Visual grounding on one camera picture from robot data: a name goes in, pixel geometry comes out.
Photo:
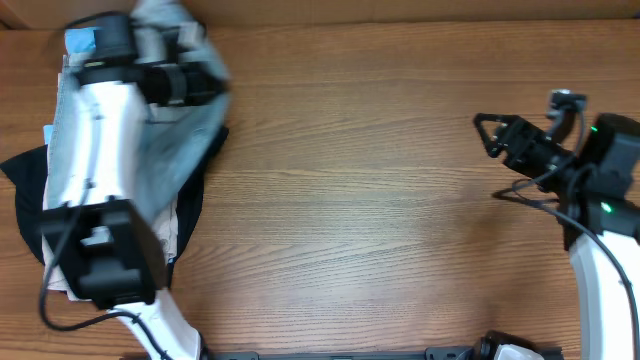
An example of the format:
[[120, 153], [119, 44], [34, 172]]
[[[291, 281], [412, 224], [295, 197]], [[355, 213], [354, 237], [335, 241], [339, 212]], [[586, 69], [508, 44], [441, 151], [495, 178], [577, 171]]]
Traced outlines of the light blue denim shorts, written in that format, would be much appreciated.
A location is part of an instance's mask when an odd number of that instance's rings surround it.
[[[178, 1], [139, 1], [131, 12], [103, 11], [69, 29], [96, 27], [95, 49], [72, 72], [74, 140], [60, 149], [70, 160], [63, 206], [83, 208], [129, 200], [153, 221], [175, 198], [224, 126], [229, 73], [205, 26]], [[149, 104], [134, 67], [165, 59], [159, 32], [177, 29], [186, 48], [180, 60], [204, 62], [225, 81], [225, 93], [201, 106]]]

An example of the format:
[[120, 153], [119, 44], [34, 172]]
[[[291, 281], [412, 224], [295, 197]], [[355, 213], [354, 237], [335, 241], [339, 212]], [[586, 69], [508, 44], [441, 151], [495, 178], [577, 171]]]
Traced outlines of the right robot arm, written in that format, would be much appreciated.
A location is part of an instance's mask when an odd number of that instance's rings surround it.
[[639, 356], [639, 208], [626, 195], [639, 161], [639, 124], [602, 113], [580, 151], [517, 115], [473, 119], [487, 154], [523, 175], [494, 198], [542, 210], [563, 228], [579, 291], [581, 356]]

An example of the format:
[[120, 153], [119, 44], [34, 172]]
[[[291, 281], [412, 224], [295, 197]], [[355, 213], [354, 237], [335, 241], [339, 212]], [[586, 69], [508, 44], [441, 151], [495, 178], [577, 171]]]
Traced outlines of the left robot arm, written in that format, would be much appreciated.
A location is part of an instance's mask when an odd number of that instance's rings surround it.
[[68, 55], [48, 147], [45, 279], [118, 319], [151, 359], [207, 359], [170, 286], [228, 128], [228, 73], [204, 26], [170, 6], [97, 16]]

